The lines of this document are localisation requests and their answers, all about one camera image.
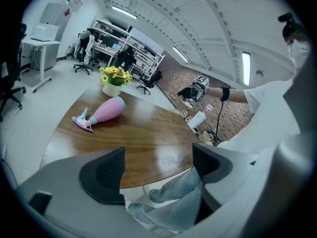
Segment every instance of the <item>flower pot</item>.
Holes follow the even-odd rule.
[[[103,93],[108,95],[109,97],[118,96],[121,92],[121,86],[111,85],[106,82],[103,87]]]

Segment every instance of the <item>pink bottle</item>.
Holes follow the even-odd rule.
[[[125,103],[123,99],[121,99],[119,96],[116,96],[102,103],[101,106],[95,111],[93,116],[89,118],[89,120],[86,120],[87,108],[85,108],[83,113],[77,118],[72,117],[72,120],[82,129],[93,132],[91,125],[115,118],[124,110]]]
[[[89,127],[98,122],[107,121],[117,117],[125,110],[125,103],[119,96],[113,97],[110,100],[105,101],[95,111],[92,117],[86,122],[86,127]]]

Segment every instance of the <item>black cable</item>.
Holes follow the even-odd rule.
[[[223,108],[223,101],[221,103],[222,103],[221,104],[221,109],[220,109],[220,112],[219,112],[218,118],[217,118],[216,137],[217,137],[218,127],[219,127],[219,118],[220,118],[220,114],[221,114],[221,111],[222,111],[222,108]]]
[[[9,164],[8,164],[8,162],[7,162],[7,161],[5,161],[4,159],[1,159],[1,161],[3,162],[3,164],[4,164],[4,165],[7,165],[7,166],[9,167],[10,172],[11,172],[11,174],[12,174],[13,178],[14,178],[14,181],[15,181],[16,187],[18,188],[18,182],[16,181],[16,178],[15,178],[15,176],[14,176],[14,174],[13,174],[13,171],[12,171],[12,169],[11,169],[10,165],[9,165]]]

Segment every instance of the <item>hand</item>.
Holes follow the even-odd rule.
[[[182,96],[183,100],[185,99],[194,99],[196,98],[198,94],[198,90],[193,87],[185,87],[184,89],[180,90],[177,95]]]

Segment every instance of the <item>light blue pants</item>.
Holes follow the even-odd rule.
[[[162,203],[179,199],[160,208],[130,204],[128,212],[137,220],[183,232],[195,224],[202,199],[203,183],[195,168],[170,180],[161,189],[150,191],[150,200]]]

